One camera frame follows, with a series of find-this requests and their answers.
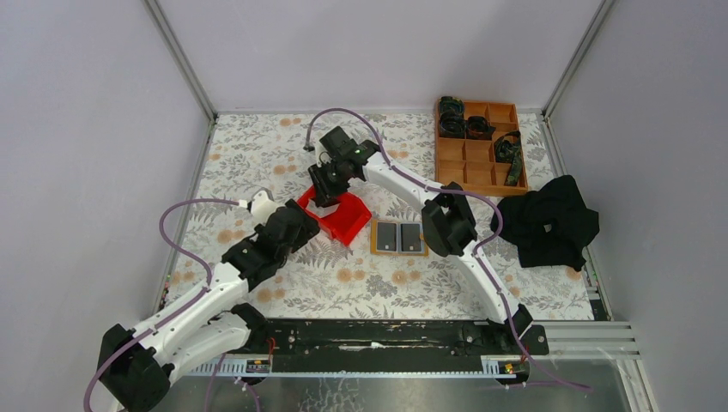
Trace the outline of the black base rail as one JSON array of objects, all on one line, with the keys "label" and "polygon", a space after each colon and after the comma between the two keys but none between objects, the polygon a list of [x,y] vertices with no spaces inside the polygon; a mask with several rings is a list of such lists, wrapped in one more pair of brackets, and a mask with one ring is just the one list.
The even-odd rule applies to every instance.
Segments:
[{"label": "black base rail", "polygon": [[502,324],[470,320],[274,318],[234,350],[275,373],[478,373],[482,358],[549,353],[545,329],[515,339]]}]

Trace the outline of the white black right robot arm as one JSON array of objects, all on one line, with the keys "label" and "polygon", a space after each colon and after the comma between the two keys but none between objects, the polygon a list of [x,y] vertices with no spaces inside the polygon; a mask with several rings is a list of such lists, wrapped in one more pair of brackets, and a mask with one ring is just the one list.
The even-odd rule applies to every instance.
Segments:
[{"label": "white black right robot arm", "polygon": [[410,171],[389,159],[374,142],[356,142],[341,127],[321,137],[317,150],[326,155],[324,161],[309,169],[317,206],[337,203],[349,190],[349,181],[360,179],[419,209],[422,234],[430,251],[450,259],[460,269],[475,288],[485,318],[498,324],[492,331],[495,347],[512,354],[525,344],[533,317],[506,290],[481,252],[476,218],[468,202],[471,193],[456,182],[443,185]]}]

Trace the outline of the black cloth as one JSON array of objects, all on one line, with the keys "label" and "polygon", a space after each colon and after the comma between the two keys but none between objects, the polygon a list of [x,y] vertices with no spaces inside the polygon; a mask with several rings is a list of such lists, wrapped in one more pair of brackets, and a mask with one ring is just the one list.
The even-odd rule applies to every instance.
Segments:
[{"label": "black cloth", "polygon": [[599,213],[587,208],[575,178],[563,175],[542,189],[499,201],[492,231],[517,247],[524,268],[567,266],[583,270],[583,250],[599,234]]}]

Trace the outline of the rolled dark belt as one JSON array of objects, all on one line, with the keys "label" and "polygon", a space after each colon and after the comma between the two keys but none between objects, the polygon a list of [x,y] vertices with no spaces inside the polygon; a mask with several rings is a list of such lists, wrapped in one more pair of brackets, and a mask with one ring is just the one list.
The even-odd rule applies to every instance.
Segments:
[{"label": "rolled dark belt", "polygon": [[470,116],[466,120],[466,138],[491,141],[496,128],[484,116]]},{"label": "rolled dark belt", "polygon": [[467,124],[462,116],[448,114],[440,117],[438,123],[440,137],[464,139],[466,129]]},{"label": "rolled dark belt", "polygon": [[438,100],[438,113],[440,116],[462,117],[464,115],[464,102],[453,96],[442,96]]}]

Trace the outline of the red plastic bin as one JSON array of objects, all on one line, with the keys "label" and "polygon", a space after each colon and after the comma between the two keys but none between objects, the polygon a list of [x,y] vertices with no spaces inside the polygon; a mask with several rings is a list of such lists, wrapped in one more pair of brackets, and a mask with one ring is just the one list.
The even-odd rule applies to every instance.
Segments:
[{"label": "red plastic bin", "polygon": [[337,199],[339,204],[328,215],[317,215],[312,206],[314,195],[315,190],[311,186],[296,202],[318,222],[319,227],[332,240],[350,246],[372,218],[372,212],[359,197],[344,193]]}]

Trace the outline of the yellow leather card holder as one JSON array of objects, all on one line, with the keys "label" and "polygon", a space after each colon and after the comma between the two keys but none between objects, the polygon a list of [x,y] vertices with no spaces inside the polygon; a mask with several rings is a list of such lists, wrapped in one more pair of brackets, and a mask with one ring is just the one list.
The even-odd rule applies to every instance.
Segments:
[{"label": "yellow leather card holder", "polygon": [[384,256],[426,257],[429,249],[420,222],[375,220],[370,230],[370,252]]}]

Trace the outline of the brown compartment organizer tray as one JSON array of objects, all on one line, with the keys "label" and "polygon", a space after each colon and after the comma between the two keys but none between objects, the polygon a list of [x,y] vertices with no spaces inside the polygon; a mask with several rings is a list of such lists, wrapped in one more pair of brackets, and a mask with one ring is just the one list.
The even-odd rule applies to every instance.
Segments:
[{"label": "brown compartment organizer tray", "polygon": [[525,137],[513,103],[462,100],[465,121],[484,116],[495,128],[491,141],[439,136],[438,100],[435,104],[435,177],[455,182],[467,191],[490,197],[512,197],[529,190],[525,170]]}]

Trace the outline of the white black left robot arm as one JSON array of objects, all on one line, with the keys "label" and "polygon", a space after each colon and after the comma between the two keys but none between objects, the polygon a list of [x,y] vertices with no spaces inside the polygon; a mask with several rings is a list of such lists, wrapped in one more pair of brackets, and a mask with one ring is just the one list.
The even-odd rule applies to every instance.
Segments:
[{"label": "white black left robot arm", "polygon": [[205,279],[171,305],[130,329],[115,324],[105,333],[85,410],[102,383],[127,410],[150,411],[190,370],[219,354],[265,345],[266,319],[246,297],[314,238],[319,224],[296,201],[279,204],[265,192],[237,204],[255,219],[253,235],[206,266]]}]

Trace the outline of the dark brown credit card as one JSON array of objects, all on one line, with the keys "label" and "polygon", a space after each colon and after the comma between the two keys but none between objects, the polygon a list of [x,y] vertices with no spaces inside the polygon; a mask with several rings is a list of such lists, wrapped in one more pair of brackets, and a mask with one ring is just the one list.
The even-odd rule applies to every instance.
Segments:
[{"label": "dark brown credit card", "polygon": [[421,226],[418,223],[403,222],[400,224],[400,245],[401,252],[423,252]]}]

